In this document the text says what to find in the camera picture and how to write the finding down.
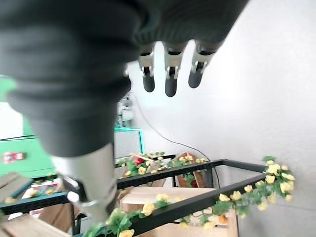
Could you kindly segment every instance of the metal shelf frame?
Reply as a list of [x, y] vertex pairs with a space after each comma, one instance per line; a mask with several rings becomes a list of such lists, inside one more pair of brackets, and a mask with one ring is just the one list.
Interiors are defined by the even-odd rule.
[[[190, 164], [172, 169], [167, 169], [155, 174], [145, 174], [141, 176], [133, 176], [118, 179], [118, 189], [124, 189], [131, 186], [139, 186], [141, 184], [146, 184], [148, 182], [167, 177], [175, 177], [177, 175], [186, 174], [197, 170], [212, 170], [212, 168], [215, 168], [220, 165], [226, 165], [244, 170], [260, 172], [261, 174], [253, 178], [246, 179], [241, 182], [237, 182], [207, 192], [205, 194], [198, 195], [196, 197], [192, 197], [184, 201], [168, 205], [167, 207], [157, 209], [152, 213], [152, 215], [132, 225], [131, 228], [135, 230], [135, 235], [137, 236], [144, 232], [150, 231], [156, 227], [162, 226], [167, 223], [171, 223], [174, 220], [187, 216], [191, 213], [206, 209], [215, 204], [215, 202], [219, 198], [219, 194], [230, 195], [233, 193], [233, 191], [240, 191], [241, 193], [245, 193], [244, 186], [252, 185], [253, 187], [255, 187], [256, 182], [265, 179], [266, 175], [262, 172], [265, 170], [266, 167], [264, 165], [251, 164], [235, 160], [219, 159], [215, 161], [208, 161], [201, 164]], [[34, 209], [39, 209], [46, 206], [68, 202], [69, 201], [67, 199], [66, 193], [58, 193], [50, 196], [21, 199], [18, 200], [16, 203], [12, 204], [0, 204], [0, 209], [6, 215], [9, 215], [16, 212], [28, 213], [29, 211]], [[76, 230], [73, 234], [78, 234], [78, 228], [73, 226], [73, 230]]]

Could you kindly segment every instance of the green leaf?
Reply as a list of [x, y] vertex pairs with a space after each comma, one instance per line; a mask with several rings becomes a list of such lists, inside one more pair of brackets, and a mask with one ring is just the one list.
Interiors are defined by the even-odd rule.
[[229, 209], [233, 206], [231, 202], [228, 201], [217, 201], [214, 206], [212, 206], [212, 213], [215, 216], [223, 215], [227, 213]]
[[266, 156], [266, 157], [263, 157], [262, 160], [265, 161], [265, 162], [270, 161], [270, 160], [275, 161], [275, 160], [276, 160], [276, 157], [273, 157], [273, 156]]
[[155, 208], [161, 208], [161, 207], [165, 207], [168, 206], [170, 203], [168, 203], [167, 201], [157, 201], [155, 202]]

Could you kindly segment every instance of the cable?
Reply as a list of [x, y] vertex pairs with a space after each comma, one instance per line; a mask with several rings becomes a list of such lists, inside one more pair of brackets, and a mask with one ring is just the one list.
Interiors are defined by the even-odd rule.
[[[139, 109], [139, 112], [140, 112], [141, 116], [143, 117], [143, 119], [145, 120], [145, 122], [149, 125], [149, 127], [150, 127], [155, 133], [157, 133], [160, 137], [162, 137], [163, 139], [167, 140], [168, 142], [171, 142], [171, 143], [174, 143], [174, 144], [178, 144], [178, 145], [187, 147], [187, 148], [189, 148], [189, 149], [192, 149], [192, 150], [194, 150], [194, 151], [197, 151], [197, 152], [199, 152], [200, 154], [202, 154], [207, 160], [211, 161], [211, 160], [207, 157], [207, 155], [205, 155], [205, 154], [204, 154], [203, 152], [201, 152], [200, 150], [198, 150], [198, 149], [196, 149], [196, 148], [194, 148], [194, 147], [190, 147], [190, 146], [185, 145], [185, 144], [180, 143], [180, 142], [172, 141], [172, 140], [166, 138], [165, 136], [163, 136], [160, 132], [158, 132], [157, 129], [155, 129], [155, 128], [151, 125], [151, 123], [147, 120], [147, 118], [145, 117], [145, 115], [144, 115], [142, 109], [140, 108], [140, 105], [139, 105], [139, 101], [138, 101], [137, 96], [136, 96], [133, 92], [131, 92], [131, 91], [130, 91], [128, 94], [132, 94], [132, 95], [134, 96], [135, 101], [136, 101], [136, 105], [137, 105], [137, 107], [138, 107], [138, 109]], [[219, 183], [219, 177], [218, 177], [217, 170], [216, 170], [216, 168], [215, 168], [213, 165], [212, 165], [212, 168], [214, 168], [214, 171], [215, 171], [215, 174], [216, 174], [217, 183], [218, 183], [218, 188], [220, 188], [221, 186], [220, 186], [220, 183]]]
[[25, 137], [34, 137], [34, 138], [36, 138], [35, 135], [25, 135], [25, 136], [19, 136], [19, 137], [2, 138], [2, 139], [0, 139], [0, 142], [3, 142], [3, 141], [10, 141], [10, 140], [19, 140], [19, 139], [25, 138]]

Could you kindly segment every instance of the robotic arm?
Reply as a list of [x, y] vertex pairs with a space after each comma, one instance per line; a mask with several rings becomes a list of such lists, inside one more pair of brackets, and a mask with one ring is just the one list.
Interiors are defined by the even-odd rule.
[[196, 88], [247, 0], [4, 0], [0, 73], [30, 120], [68, 198], [96, 221], [115, 205], [116, 103], [130, 90], [126, 63], [139, 59], [155, 88], [153, 47], [165, 46], [165, 92], [176, 93], [186, 42], [196, 40], [189, 85]]

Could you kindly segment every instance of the wooden crate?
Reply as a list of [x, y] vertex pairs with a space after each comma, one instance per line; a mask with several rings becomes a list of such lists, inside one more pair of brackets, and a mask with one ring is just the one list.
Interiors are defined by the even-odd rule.
[[[167, 194], [170, 202], [175, 202], [176, 198], [188, 199], [212, 191], [208, 188], [157, 188], [157, 187], [135, 187], [121, 199], [120, 206], [123, 211], [129, 213], [131, 211], [142, 209], [147, 202], [155, 202], [157, 194]], [[211, 231], [205, 231], [199, 225], [198, 218], [191, 218], [189, 229], [180, 230], [178, 224], [166, 224], [154, 230], [148, 231], [140, 235], [140, 237], [165, 237], [165, 236], [182, 236], [182, 237], [237, 237], [237, 218], [233, 209], [226, 213], [228, 222], [226, 224], [219, 223], [217, 216], [212, 216], [209, 220], [216, 222], [217, 226]]]
[[28, 214], [1, 223], [0, 237], [70, 237], [70, 235]]

